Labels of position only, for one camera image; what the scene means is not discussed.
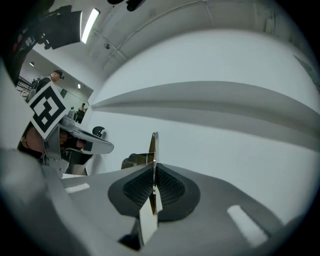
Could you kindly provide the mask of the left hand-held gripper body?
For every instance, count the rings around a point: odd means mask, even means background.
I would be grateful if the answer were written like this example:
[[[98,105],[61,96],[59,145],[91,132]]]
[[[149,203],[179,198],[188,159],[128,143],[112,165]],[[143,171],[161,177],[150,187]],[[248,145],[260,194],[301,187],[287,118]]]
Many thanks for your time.
[[[33,117],[27,127],[27,153],[60,178],[66,173],[72,148],[60,146],[60,136],[73,137],[74,112],[68,107],[52,81],[39,82],[27,98]]]

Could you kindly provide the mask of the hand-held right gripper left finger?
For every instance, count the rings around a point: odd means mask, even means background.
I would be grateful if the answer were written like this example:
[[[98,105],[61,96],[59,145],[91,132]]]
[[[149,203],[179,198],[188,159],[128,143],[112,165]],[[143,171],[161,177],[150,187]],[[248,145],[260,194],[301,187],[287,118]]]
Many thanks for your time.
[[[105,255],[139,256],[143,246],[141,219],[152,213],[150,203],[136,205],[124,194],[128,181],[151,173],[150,164],[97,175],[64,174],[62,184],[76,210],[106,236]]]

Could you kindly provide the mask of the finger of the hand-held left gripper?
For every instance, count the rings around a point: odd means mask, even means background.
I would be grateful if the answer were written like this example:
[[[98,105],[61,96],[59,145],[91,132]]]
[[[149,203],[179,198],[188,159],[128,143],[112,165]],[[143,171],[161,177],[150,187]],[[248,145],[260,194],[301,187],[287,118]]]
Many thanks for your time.
[[[87,155],[105,155],[114,150],[114,145],[97,135],[88,133],[82,129],[74,129],[72,136],[77,140],[84,141],[84,147],[76,151]]]

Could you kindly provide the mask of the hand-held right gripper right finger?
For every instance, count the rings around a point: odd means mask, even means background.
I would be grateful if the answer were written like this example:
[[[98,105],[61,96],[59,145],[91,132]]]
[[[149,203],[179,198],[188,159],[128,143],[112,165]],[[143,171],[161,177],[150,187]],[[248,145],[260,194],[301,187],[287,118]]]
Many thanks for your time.
[[[231,183],[166,164],[166,168],[194,181],[200,200],[184,219],[162,222],[142,248],[144,256],[242,256],[252,250],[227,210],[240,206],[268,236],[283,227],[266,206]]]

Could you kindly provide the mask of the person's left hand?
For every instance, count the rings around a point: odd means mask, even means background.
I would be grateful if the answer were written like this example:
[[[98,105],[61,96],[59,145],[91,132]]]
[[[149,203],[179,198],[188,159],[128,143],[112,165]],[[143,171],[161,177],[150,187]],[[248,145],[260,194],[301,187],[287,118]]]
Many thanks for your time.
[[[60,136],[59,143],[62,148],[75,150],[82,150],[86,145],[84,140],[68,135],[66,137]]]

